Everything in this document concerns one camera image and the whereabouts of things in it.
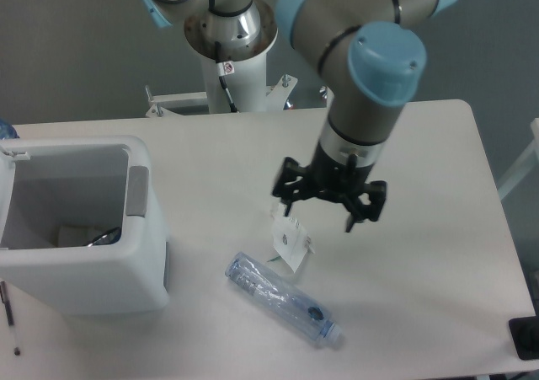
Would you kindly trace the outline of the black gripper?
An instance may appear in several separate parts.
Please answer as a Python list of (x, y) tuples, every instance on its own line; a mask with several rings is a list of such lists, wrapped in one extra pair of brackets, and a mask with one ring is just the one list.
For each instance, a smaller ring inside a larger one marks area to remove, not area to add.
[(362, 165), (359, 153), (346, 153), (344, 163), (335, 161), (319, 143), (310, 165), (302, 167), (294, 158), (285, 157), (275, 176), (271, 195), (285, 207), (284, 217), (293, 203), (311, 198), (344, 203), (349, 212), (345, 231), (357, 223), (377, 222), (387, 198), (387, 182), (366, 182), (371, 165)]

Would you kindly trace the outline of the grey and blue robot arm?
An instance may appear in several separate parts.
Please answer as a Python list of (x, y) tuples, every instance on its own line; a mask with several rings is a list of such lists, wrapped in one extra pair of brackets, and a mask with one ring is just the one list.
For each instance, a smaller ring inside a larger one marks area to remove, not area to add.
[(387, 198), (369, 181), (427, 55), (413, 24), (458, 0), (142, 0), (160, 28), (184, 29), (200, 56), (211, 113), (265, 111), (266, 56), (278, 36), (334, 93), (307, 166), (285, 158), (273, 196), (286, 207), (318, 198), (349, 213), (347, 227), (376, 221)]

